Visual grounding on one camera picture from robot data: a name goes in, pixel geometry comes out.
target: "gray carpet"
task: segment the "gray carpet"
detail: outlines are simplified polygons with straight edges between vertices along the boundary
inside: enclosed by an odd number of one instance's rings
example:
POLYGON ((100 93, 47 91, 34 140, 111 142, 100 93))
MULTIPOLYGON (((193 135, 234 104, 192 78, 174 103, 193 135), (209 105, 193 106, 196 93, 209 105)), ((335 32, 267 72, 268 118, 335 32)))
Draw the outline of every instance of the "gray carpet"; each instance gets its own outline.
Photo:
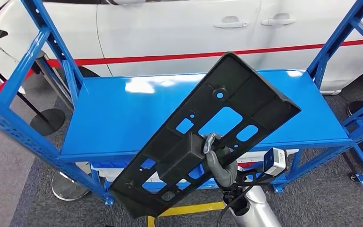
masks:
MULTIPOLYGON (((346 105, 350 101, 363 100, 363 78, 345 88, 340 95, 326 96, 325 99, 338 119, 343 120, 346 105)), ((65 109, 60 100, 55 107, 65 109)), ((59 132, 49 136, 58 147, 63 142, 68 123, 69 118, 59 132)), ((306 149, 301 163, 321 151, 306 149)), ((283 226, 363 226, 363 186, 349 179, 352 172, 363 172, 363 165, 357 155, 349 151, 288 185, 284 193, 275 194, 265 188, 268 202, 283 226)), ((72 202, 57 199, 50 186, 53 173, 47 164, 38 159, 34 161, 11 226, 147 226, 146 218, 133 220, 118 203, 107 207, 92 194, 72 202)), ((201 190, 190 194, 180 205, 220 199, 219 190, 201 190)), ((211 227, 215 225, 218 214, 219 211, 212 211, 157 218, 155 225, 211 227)), ((234 226, 230 214, 224 216, 221 226, 234 226)))

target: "shelf caster wheel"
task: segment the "shelf caster wheel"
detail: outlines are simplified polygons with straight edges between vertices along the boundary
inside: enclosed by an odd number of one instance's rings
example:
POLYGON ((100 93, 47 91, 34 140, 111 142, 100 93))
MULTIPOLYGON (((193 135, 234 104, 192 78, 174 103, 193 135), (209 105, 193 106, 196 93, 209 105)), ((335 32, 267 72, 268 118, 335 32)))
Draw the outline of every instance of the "shelf caster wheel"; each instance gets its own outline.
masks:
POLYGON ((350 175, 350 180, 352 180, 354 182, 360 182, 360 180, 358 180, 358 178, 357 178, 357 176, 355 174, 350 175))
POLYGON ((360 182, 363 185, 363 174, 352 174, 350 179, 355 182, 360 182))

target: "blue shelf surface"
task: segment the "blue shelf surface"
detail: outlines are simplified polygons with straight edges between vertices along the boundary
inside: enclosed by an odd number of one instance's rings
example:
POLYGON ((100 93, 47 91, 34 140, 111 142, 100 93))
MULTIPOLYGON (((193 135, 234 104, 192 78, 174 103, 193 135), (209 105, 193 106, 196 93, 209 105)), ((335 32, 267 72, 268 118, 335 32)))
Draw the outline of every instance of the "blue shelf surface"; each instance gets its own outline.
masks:
MULTIPOLYGON (((306 71, 259 73, 302 111, 252 151, 270 147, 330 147, 352 142, 306 71)), ((136 154, 204 76, 85 78, 60 158, 94 160, 136 154)), ((224 131, 222 125, 231 119, 229 114, 211 121, 211 125, 205 126, 205 133, 224 131)))

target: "black cable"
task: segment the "black cable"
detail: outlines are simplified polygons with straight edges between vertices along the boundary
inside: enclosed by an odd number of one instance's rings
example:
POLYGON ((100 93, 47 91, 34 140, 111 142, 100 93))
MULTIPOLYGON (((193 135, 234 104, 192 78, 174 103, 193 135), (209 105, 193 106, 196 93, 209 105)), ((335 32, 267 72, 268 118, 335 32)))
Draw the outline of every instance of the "black cable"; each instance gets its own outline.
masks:
MULTIPOLYGON (((258 176, 258 180, 260 178, 262 178, 262 176, 265 175, 264 173, 261 173, 258 176)), ((222 220, 223 215, 226 213, 227 209, 229 209, 234 203, 236 203, 236 201, 238 201, 239 199, 241 199, 241 197, 243 197, 254 185, 250 185, 246 188, 246 190, 244 190, 239 196, 237 196, 236 198, 234 198, 225 208, 223 208, 223 210, 220 212, 218 220, 216 222, 216 227, 220 226, 220 221, 222 220)))

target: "rectangular hole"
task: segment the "rectangular hole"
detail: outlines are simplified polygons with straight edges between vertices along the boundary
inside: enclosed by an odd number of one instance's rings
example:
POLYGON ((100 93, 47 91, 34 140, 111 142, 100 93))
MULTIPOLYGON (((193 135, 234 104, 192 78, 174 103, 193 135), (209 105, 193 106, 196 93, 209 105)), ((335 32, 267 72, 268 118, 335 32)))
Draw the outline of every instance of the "rectangular hole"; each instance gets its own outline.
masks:
POLYGON ((243 117, 232 108, 223 107, 211 120, 209 120, 199 131, 200 135, 208 135, 216 132, 218 135, 226 135, 243 117))
POLYGON ((141 187, 149 191, 152 194, 158 193, 161 189, 166 186, 166 183, 159 179, 158 172, 152 174, 141 187))
POLYGON ((255 135, 258 132, 258 128, 255 127, 254 125, 247 125, 247 127, 245 127, 243 130, 241 130, 238 134, 237 134, 237 139, 245 142, 247 141, 249 138, 251 138, 253 135, 255 135))
POLYGON ((155 165, 155 161, 150 159, 150 158, 146 158, 145 161, 141 164, 141 168, 143 169, 151 169, 153 166, 155 165))
POLYGON ((163 195, 161 196, 161 198, 162 198, 163 200, 165 200, 165 201, 170 201, 170 200, 172 200, 175 196, 176 196, 176 195, 175 195, 173 192, 171 192, 171 191, 167 191, 167 192, 165 192, 165 194, 163 194, 163 195))
POLYGON ((190 186, 190 182, 186 181, 186 179, 181 179, 176 185, 179 189, 184 190, 188 186, 190 186))
POLYGON ((193 179, 198 179, 203 174, 204 174, 204 170, 203 170, 201 164, 199 164, 193 170, 191 170, 191 172, 189 172, 189 176, 193 179))
POLYGON ((184 118, 183 121, 176 127, 176 130, 186 134, 194 124, 187 118, 184 118))

